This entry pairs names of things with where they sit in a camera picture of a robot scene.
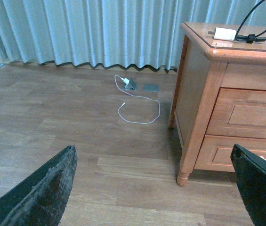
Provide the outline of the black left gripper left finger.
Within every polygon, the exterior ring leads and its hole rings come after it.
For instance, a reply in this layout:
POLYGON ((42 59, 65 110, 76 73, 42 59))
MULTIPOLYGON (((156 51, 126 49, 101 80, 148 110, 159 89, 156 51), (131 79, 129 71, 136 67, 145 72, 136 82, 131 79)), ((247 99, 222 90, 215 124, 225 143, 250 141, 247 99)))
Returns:
POLYGON ((0 226, 57 226, 77 167, 74 146, 67 146, 0 197, 0 226))

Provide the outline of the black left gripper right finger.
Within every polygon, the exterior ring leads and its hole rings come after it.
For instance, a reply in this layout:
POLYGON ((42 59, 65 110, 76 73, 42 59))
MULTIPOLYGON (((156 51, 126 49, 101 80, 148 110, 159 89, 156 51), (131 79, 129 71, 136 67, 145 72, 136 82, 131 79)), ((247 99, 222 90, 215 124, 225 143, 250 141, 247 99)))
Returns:
POLYGON ((266 226, 266 160, 235 144, 231 161, 245 209, 256 226, 266 226))

